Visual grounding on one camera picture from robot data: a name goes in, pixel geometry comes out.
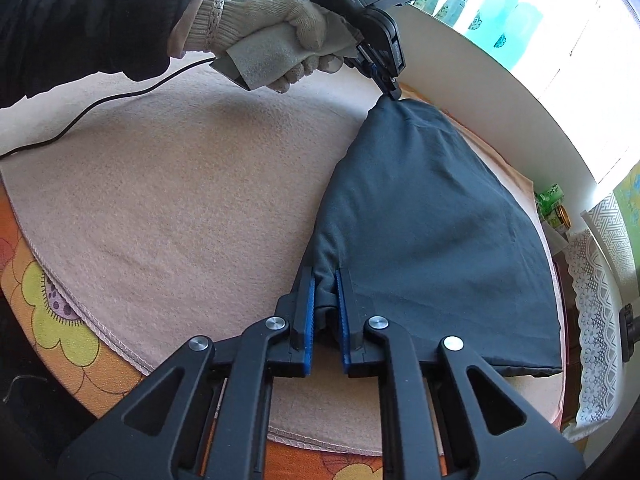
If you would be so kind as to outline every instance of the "black jacket sleeve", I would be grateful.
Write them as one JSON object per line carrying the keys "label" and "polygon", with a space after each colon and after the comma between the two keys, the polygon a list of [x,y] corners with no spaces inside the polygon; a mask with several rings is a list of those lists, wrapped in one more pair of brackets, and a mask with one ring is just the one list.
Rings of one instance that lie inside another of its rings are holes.
{"label": "black jacket sleeve", "polygon": [[190,1],[21,0],[0,30],[0,107],[95,72],[161,75]]}

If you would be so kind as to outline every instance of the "finger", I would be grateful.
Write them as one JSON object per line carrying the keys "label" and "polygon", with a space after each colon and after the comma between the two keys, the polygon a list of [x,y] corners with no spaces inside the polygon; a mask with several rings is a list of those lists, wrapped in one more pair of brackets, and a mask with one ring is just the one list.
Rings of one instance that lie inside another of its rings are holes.
{"label": "finger", "polygon": [[305,68],[302,66],[302,63],[298,63],[295,67],[289,70],[284,78],[290,83],[297,83],[305,76]]}
{"label": "finger", "polygon": [[321,56],[318,59],[318,70],[321,72],[327,72],[328,74],[335,74],[342,68],[344,59],[342,56],[334,56],[329,54],[328,56]]}
{"label": "finger", "polygon": [[287,16],[296,27],[296,36],[307,50],[316,52],[322,48],[326,36],[326,19],[309,0],[298,0]]}
{"label": "finger", "polygon": [[283,76],[280,79],[276,79],[276,81],[274,81],[270,85],[267,85],[267,88],[275,90],[278,94],[284,94],[287,92],[287,90],[289,90],[289,86],[289,81],[287,81],[287,79]]}
{"label": "finger", "polygon": [[302,66],[305,69],[305,75],[311,75],[314,70],[318,68],[320,58],[318,56],[309,56],[303,62]]}

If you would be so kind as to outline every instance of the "glove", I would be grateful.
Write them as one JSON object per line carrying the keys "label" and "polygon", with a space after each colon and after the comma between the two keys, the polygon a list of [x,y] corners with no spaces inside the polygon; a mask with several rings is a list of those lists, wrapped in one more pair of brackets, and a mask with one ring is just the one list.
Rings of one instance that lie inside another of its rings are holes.
{"label": "glove", "polygon": [[[304,48],[322,47],[326,21],[309,0],[203,0],[184,49],[219,56],[242,38],[281,22],[296,28],[296,36]],[[314,70],[333,73],[341,65],[342,58],[337,56],[310,56],[268,87],[284,93],[291,84]]]}

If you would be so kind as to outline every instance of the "silver screw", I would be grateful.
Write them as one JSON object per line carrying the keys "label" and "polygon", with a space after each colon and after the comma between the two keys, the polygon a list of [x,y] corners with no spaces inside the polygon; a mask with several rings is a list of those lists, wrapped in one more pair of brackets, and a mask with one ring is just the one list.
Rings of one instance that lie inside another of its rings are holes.
{"label": "silver screw", "polygon": [[194,352],[202,352],[209,346],[209,340],[203,335],[197,335],[189,339],[189,348]]}
{"label": "silver screw", "polygon": [[269,330],[280,330],[281,328],[284,328],[284,326],[287,324],[287,322],[284,321],[284,319],[278,316],[270,317],[264,323]]}
{"label": "silver screw", "polygon": [[462,339],[454,335],[450,335],[449,337],[444,338],[444,347],[451,350],[452,352],[462,350],[462,347],[464,345],[465,344],[462,342]]}
{"label": "silver screw", "polygon": [[369,318],[369,326],[376,330],[382,330],[389,326],[389,322],[386,320],[386,317],[374,316]]}

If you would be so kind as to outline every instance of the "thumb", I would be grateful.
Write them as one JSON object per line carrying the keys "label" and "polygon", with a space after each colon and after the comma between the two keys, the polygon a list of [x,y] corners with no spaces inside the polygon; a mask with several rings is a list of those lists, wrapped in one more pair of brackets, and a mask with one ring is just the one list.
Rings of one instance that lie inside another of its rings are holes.
{"label": "thumb", "polygon": [[316,52],[322,48],[326,36],[326,18],[309,0],[297,0],[286,20],[296,28],[300,44]]}

